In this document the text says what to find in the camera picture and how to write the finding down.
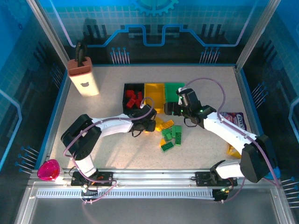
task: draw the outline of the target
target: yellow block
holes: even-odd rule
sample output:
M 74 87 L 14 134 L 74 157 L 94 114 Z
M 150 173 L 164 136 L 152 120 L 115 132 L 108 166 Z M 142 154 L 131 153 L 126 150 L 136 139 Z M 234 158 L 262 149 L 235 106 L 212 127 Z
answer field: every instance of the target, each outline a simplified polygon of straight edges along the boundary
M 173 125 L 174 125 L 173 120 L 169 120 L 169 121 L 166 121 L 165 123 L 163 123 L 162 127 L 163 127 L 163 129 L 167 129 L 167 128 L 170 128 Z
M 237 159 L 240 159 L 241 158 L 241 155 L 240 153 L 234 148 L 232 147 L 231 145 L 229 145 L 228 147 L 228 151 L 226 152 L 228 155 L 231 155 Z
M 161 132 L 162 129 L 163 129 L 162 124 L 156 124 L 155 130 L 156 130 L 157 132 Z
M 164 123 L 164 121 L 161 118 L 157 117 L 157 116 L 155 118 L 155 121 L 156 121 L 156 124 L 163 124 Z
M 165 145 L 165 144 L 166 144 L 166 141 L 164 139 L 161 139 L 161 141 L 160 141 L 160 147 L 163 146 L 163 145 Z
M 154 100 L 154 108 L 157 113 L 164 113 L 165 104 L 165 84 L 164 83 L 145 83 L 144 97 L 151 97 Z M 151 106 L 149 99 L 145 100 L 145 104 Z

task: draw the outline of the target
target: green block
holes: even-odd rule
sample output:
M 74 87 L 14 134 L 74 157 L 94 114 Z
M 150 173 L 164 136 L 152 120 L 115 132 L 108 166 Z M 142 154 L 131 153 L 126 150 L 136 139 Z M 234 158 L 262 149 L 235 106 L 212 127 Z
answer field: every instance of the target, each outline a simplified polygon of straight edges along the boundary
M 166 102 L 178 102 L 176 91 L 184 87 L 184 83 L 165 83 L 165 100 Z
M 163 129 L 162 130 L 162 135 L 165 136 L 167 134 L 170 134 L 170 132 L 171 132 L 171 129 Z
M 166 141 L 170 141 L 172 139 L 172 136 L 170 133 L 168 133 L 167 135 L 164 136 Z
M 165 145 L 161 146 L 163 152 L 166 152 L 167 150 L 169 150 L 169 149 L 171 149 L 173 147 L 174 147 L 174 145 L 173 145 L 172 142 L 168 142 Z
M 182 133 L 182 126 L 176 125 L 176 133 Z
M 181 141 L 182 141 L 182 134 L 181 133 L 176 133 L 176 141 L 175 141 L 176 146 L 180 146 Z
M 172 126 L 171 136 L 172 136 L 173 139 L 176 137 L 176 127 L 175 126 Z

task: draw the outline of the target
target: gear graphic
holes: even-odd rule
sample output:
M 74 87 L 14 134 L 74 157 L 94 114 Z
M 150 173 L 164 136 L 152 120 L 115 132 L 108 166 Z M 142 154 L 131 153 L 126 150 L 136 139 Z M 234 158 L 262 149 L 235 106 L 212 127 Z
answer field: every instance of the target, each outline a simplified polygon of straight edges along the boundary
M 178 0 L 132 0 L 132 4 L 140 13 L 145 13 L 147 16 L 162 15 L 162 13 L 168 13 L 169 9 L 174 8 L 174 4 L 178 3 Z
M 26 0 L 1 0 L 3 4 L 5 4 L 11 15 L 17 20 L 21 22 L 29 13 L 28 3 Z

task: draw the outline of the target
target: metal pin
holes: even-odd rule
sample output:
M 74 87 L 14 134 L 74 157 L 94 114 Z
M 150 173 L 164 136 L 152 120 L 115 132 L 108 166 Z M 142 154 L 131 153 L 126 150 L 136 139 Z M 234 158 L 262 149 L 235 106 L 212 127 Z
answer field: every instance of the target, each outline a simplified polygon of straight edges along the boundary
M 296 194 L 296 193 L 299 193 L 299 191 L 292 192 L 292 193 L 287 193 L 287 194 L 285 194 L 285 195 L 292 195 L 292 194 Z
M 201 59 L 202 59 L 203 54 L 204 54 L 204 52 L 202 51 L 202 52 L 200 53 L 200 60 L 199 60 L 199 63 L 201 63 Z
M 292 176 L 291 179 L 287 179 L 287 180 L 281 181 L 281 182 L 283 183 L 283 182 L 287 182 L 287 181 L 295 181 L 295 177 Z
M 28 156 L 29 158 L 36 160 L 36 158 L 32 157 L 31 155 L 28 155 L 28 153 L 25 153 L 25 156 Z
M 23 165 L 24 165 L 24 164 L 26 164 L 26 165 L 28 165 L 28 166 L 31 166 L 31 167 L 33 167 L 33 168 L 34 168 L 34 166 L 33 166 L 33 165 L 31 165 L 31 164 L 29 164 L 29 163 L 25 162 L 24 160 L 22 160 L 22 164 L 23 164 Z
M 263 91 L 263 89 L 259 89 L 258 91 L 255 92 L 254 95 L 252 95 L 252 98 L 254 99 L 258 94 L 260 94 Z
M 120 56 L 120 60 L 121 60 L 121 52 L 120 52 L 121 48 L 117 48 L 117 49 L 118 49 L 118 55 Z
M 295 198 L 299 198 L 299 195 L 297 195 L 297 197 L 287 197 L 286 199 L 295 199 Z
M 259 106 L 262 105 L 264 102 L 266 102 L 266 99 L 263 99 L 263 101 L 259 105 L 257 105 L 256 108 L 259 108 Z
M 218 50 L 219 50 L 219 47 L 216 47 L 216 52 L 215 52 L 215 55 L 214 55 L 213 61 L 214 61 L 214 59 L 216 58 L 216 54 L 217 54 Z
M 115 48 L 111 48 L 112 49 L 112 51 L 113 51 L 113 55 L 114 55 L 114 61 L 115 61 L 115 63 L 116 63 L 116 57 L 115 57 Z
M 293 190 L 293 189 L 298 190 L 298 186 L 295 185 L 293 188 L 284 189 L 284 191 L 286 191 L 286 190 Z
M 117 63 L 120 64 L 120 59 L 118 57 L 118 52 L 116 52 L 115 54 L 116 54 L 116 58 L 117 58 Z
M 19 166 L 19 167 L 23 167 L 23 168 L 25 168 L 25 169 L 30 169 L 30 168 L 28 168 L 28 167 L 22 166 L 22 165 L 19 164 L 18 162 L 15 162 L 14 165 L 15 165 L 15 166 Z
M 207 62 L 209 63 L 209 60 L 210 60 L 210 57 L 211 57 L 211 55 L 212 55 L 212 50 L 213 50 L 214 48 L 213 47 L 211 47 L 211 51 L 210 51 L 210 54 L 209 54 L 209 58 L 207 59 Z
M 261 96 L 259 96 L 257 99 L 254 100 L 254 103 L 256 104 L 258 100 L 260 100 L 263 97 L 263 93 Z
M 121 52 L 122 63 L 125 64 L 125 59 L 123 58 L 123 52 Z
M 215 52 L 212 52 L 212 57 L 211 57 L 210 63 L 212 63 L 213 57 L 215 57 Z
M 37 154 L 39 154 L 39 152 L 38 151 L 36 151 L 36 150 L 34 150 L 33 148 L 31 148 L 30 146 L 27 146 L 27 149 L 29 150 L 29 149 L 31 149 L 33 152 L 36 152 Z
M 265 85 L 265 81 L 262 81 L 261 84 L 258 84 L 257 87 L 252 91 L 251 95 L 253 96 L 255 92 L 257 92 L 263 85 Z
M 263 91 L 266 90 L 266 89 L 267 89 L 266 86 L 264 87 L 264 89 L 261 89 L 261 90 L 260 90 L 260 93 L 257 94 L 257 95 L 255 95 L 255 96 L 253 97 L 253 100 L 255 100 L 258 96 L 260 96 L 260 95 L 263 93 Z
M 29 162 L 31 162 L 31 163 L 34 163 L 35 164 L 35 162 L 33 162 L 32 160 L 30 160 L 30 159 L 27 159 L 27 158 L 25 158 L 24 156 L 22 156 L 21 154 L 18 154 L 18 158 L 22 158 L 22 159 L 25 159 L 25 160 L 27 160 L 27 161 L 29 161 Z
M 294 182 L 294 183 L 285 184 L 285 185 L 283 185 L 283 187 L 284 187 L 284 186 L 289 186 L 289 185 L 292 185 L 292 184 L 296 184 L 296 183 L 299 183 L 299 182 Z
M 125 55 L 126 64 L 127 64 L 128 62 L 127 62 L 126 48 L 122 48 L 122 49 L 123 49 L 123 52 L 124 52 L 124 55 Z
M 219 55 L 220 55 L 220 52 L 218 51 L 218 53 L 217 53 L 217 57 L 216 57 L 216 59 L 215 59 L 215 62 L 214 62 L 214 63 L 216 63 L 216 62 L 217 62 Z
M 111 55 L 112 62 L 113 62 L 113 64 L 114 64 L 113 52 L 110 52 L 110 55 Z
M 35 153 L 32 153 L 31 151 L 29 151 L 29 150 L 25 149 L 25 147 L 24 147 L 24 146 L 22 146 L 22 147 L 21 147 L 21 150 L 22 150 L 22 151 L 29 152 L 30 154 L 32 154 L 32 155 L 35 155 L 36 157 L 38 157 L 38 155 L 36 155 Z
M 130 64 L 130 57 L 129 57 L 129 52 L 127 52 L 127 56 L 128 56 L 128 63 Z
M 266 92 L 266 94 L 265 94 L 262 98 L 259 99 L 259 101 L 256 103 L 256 105 L 259 104 L 259 102 L 261 102 L 262 99 L 264 99 L 268 94 L 269 94 L 269 92 Z
M 62 78 L 60 77 L 60 74 L 57 72 L 56 68 L 52 67 L 52 72 L 55 73 L 55 75 L 59 81 L 62 81 Z
M 208 55 L 210 55 L 210 52 L 206 53 L 205 63 L 206 63 L 206 59 L 207 59 Z
M 27 172 L 27 171 L 23 170 L 22 168 L 19 169 L 19 172 L 24 172 L 24 173 L 26 173 L 26 174 L 30 174 L 30 175 L 31 175 L 30 172 Z
M 251 92 L 251 94 L 253 94 L 259 87 L 261 86 L 261 84 L 257 84 L 256 88 L 254 88 L 254 90 Z

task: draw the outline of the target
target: workbench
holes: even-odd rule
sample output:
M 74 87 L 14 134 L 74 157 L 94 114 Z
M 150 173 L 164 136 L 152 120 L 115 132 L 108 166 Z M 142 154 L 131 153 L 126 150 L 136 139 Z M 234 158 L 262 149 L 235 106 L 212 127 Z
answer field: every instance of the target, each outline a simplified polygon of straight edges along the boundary
M 202 66 L 94 66 L 93 74 L 100 94 L 82 97 L 71 84 L 65 102 L 58 131 L 55 137 L 51 159 L 58 160 L 63 168 L 71 168 L 73 163 L 63 157 L 65 146 L 62 134 L 81 114 L 91 118 L 106 118 L 122 113 L 122 97 L 125 83 L 166 83 L 189 81 L 198 77 L 213 78 L 223 85 L 226 102 L 222 112 L 242 112 L 247 130 L 250 131 L 240 90 L 233 67 Z M 221 105 L 223 95 L 219 86 L 210 80 L 192 83 L 202 105 L 215 109 Z M 182 145 L 163 152 L 159 146 L 160 132 L 142 133 L 133 138 L 131 133 L 118 133 L 99 139 L 91 155 L 98 168 L 143 168 L 143 169 L 191 169 L 209 168 L 223 159 L 233 159 L 226 154 L 228 143 L 217 135 L 200 127 L 184 125 L 183 117 L 158 114 L 164 121 L 172 119 L 175 125 L 183 127 Z

